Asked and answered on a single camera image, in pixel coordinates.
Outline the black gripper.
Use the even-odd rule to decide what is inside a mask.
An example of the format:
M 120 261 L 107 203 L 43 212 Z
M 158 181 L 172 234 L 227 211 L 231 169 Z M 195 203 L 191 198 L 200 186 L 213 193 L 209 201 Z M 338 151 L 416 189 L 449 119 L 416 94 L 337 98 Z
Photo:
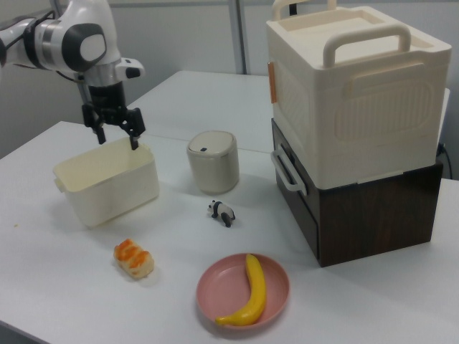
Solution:
M 128 134 L 131 149 L 138 148 L 138 139 L 145 132 L 141 109 L 126 107 L 123 83 L 96 87 L 89 86 L 90 101 L 82 105 L 84 125 L 91 128 L 98 138 L 100 145 L 104 144 L 105 132 L 103 123 L 109 125 L 120 125 Z

